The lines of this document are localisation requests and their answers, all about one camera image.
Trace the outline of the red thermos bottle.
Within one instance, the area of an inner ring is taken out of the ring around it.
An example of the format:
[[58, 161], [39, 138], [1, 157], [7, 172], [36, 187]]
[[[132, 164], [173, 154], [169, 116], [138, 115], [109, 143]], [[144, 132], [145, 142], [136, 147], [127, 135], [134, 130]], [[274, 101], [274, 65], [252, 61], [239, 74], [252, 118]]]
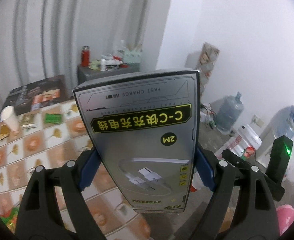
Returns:
[[88, 67], [90, 64], [90, 47], [83, 46], [81, 51], [81, 65], [83, 67]]

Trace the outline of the blue water jug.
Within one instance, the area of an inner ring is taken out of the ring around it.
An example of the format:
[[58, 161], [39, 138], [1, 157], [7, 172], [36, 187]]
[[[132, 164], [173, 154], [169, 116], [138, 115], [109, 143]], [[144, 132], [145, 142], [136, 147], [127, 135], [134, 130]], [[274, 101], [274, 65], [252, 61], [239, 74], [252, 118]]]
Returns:
[[241, 96], [240, 92], [235, 96], [226, 96], [219, 108], [215, 117], [215, 124], [221, 133], [229, 133], [243, 112], [244, 105], [241, 101]]
[[286, 136], [294, 138], [294, 105], [285, 107], [275, 114], [271, 127], [276, 138]]

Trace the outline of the white red drink bottle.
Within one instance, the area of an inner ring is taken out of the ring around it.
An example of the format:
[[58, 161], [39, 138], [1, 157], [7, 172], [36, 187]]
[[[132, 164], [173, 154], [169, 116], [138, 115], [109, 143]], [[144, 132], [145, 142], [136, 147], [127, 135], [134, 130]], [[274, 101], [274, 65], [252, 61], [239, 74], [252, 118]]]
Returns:
[[197, 169], [194, 170], [193, 178], [191, 181], [190, 191], [196, 192], [200, 190], [204, 186], [202, 179], [200, 178], [200, 175], [197, 171]]

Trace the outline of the tall printed carton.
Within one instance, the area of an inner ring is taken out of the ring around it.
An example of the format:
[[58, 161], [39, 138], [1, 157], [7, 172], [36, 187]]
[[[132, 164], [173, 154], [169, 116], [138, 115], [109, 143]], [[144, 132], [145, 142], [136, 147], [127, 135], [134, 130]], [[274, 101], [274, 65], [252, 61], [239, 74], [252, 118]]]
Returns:
[[200, 71], [200, 96], [204, 93], [205, 87], [209, 82], [220, 50], [212, 44], [205, 42], [203, 44], [196, 69]]

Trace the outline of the white paper cup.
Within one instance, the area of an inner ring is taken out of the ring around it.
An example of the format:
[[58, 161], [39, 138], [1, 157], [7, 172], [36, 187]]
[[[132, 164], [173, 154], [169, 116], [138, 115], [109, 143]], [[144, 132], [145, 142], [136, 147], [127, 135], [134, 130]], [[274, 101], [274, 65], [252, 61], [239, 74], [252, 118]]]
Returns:
[[0, 117], [14, 135], [17, 135], [20, 132], [20, 123], [13, 106], [5, 107], [1, 111]]

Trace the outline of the dark printed poster box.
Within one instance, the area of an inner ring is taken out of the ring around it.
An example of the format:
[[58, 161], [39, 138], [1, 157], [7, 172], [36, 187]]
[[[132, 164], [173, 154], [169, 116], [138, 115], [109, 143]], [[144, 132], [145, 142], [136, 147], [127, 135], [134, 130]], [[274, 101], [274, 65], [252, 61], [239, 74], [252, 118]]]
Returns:
[[12, 89], [0, 112], [7, 106], [13, 106], [16, 115], [21, 115], [67, 100], [65, 76], [58, 75]]

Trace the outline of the grey charging cable box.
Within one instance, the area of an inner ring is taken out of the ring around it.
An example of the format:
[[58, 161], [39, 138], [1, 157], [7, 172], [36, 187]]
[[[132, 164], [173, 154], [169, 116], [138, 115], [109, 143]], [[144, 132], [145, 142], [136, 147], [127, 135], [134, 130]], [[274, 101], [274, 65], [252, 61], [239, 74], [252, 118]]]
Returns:
[[199, 86], [198, 70], [161, 69], [74, 88], [87, 133], [135, 211], [185, 210], [198, 142]]

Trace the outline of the mint green storage basket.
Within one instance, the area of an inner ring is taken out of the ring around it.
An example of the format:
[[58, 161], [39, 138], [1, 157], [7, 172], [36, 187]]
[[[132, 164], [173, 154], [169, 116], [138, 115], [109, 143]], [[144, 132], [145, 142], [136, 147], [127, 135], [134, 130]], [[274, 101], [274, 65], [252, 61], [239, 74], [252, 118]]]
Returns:
[[142, 50], [124, 50], [123, 52], [123, 62], [127, 64], [140, 64], [142, 61]]

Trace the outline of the white small bottle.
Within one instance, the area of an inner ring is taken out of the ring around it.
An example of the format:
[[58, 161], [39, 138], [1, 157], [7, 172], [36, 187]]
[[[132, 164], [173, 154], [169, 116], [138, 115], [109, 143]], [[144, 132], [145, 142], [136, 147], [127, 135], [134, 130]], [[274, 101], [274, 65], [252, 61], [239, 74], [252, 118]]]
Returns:
[[101, 59], [101, 61], [100, 61], [100, 71], [101, 72], [106, 71], [106, 60], [105, 59]]

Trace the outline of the large green snack bag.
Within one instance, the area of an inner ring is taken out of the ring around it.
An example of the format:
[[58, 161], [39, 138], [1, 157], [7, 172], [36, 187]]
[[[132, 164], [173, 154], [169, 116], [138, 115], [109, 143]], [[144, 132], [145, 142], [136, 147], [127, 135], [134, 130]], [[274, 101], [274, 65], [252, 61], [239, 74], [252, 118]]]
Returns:
[[18, 211], [18, 207], [12, 207], [5, 214], [0, 215], [0, 218], [3, 221], [3, 223], [12, 233], [15, 233], [16, 231]]

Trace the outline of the white plastic bucket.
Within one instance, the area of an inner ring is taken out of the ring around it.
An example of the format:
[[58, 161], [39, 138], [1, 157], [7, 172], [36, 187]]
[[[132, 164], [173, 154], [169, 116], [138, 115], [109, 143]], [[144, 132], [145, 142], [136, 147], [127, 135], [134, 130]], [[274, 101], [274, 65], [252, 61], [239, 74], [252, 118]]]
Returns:
[[255, 155], [262, 140], [248, 124], [244, 124], [238, 129], [235, 142], [236, 145], [232, 152], [246, 160]]

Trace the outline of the grey cabinet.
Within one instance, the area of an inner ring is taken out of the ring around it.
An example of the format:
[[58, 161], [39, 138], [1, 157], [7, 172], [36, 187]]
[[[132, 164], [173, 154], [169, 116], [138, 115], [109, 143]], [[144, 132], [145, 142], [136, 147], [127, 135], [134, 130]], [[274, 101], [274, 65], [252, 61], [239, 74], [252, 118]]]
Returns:
[[116, 70], [110, 70], [101, 72], [100, 70], [92, 70], [88, 67], [82, 67], [78, 65], [77, 68], [77, 80], [78, 85], [93, 79], [99, 79], [102, 77], [120, 75], [120, 74], [128, 74], [128, 73], [135, 73], [140, 71], [139, 64], [129, 64], [126, 68], [120, 67]]

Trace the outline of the pink plastic bag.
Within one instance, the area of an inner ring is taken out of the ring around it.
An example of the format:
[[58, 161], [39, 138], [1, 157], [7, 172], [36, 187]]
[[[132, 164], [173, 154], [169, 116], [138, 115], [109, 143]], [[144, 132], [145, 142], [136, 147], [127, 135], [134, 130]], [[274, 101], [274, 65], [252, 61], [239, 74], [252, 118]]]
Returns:
[[276, 213], [278, 216], [280, 236], [282, 236], [294, 222], [294, 208], [289, 204], [285, 204], [277, 207]]

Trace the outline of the small green snack packet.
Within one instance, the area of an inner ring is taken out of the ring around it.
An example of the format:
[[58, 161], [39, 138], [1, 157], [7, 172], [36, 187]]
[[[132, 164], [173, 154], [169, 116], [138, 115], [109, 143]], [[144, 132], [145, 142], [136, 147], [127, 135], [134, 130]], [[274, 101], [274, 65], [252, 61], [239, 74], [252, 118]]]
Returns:
[[46, 113], [44, 115], [44, 123], [45, 124], [60, 124], [62, 123], [62, 114], [50, 114]]

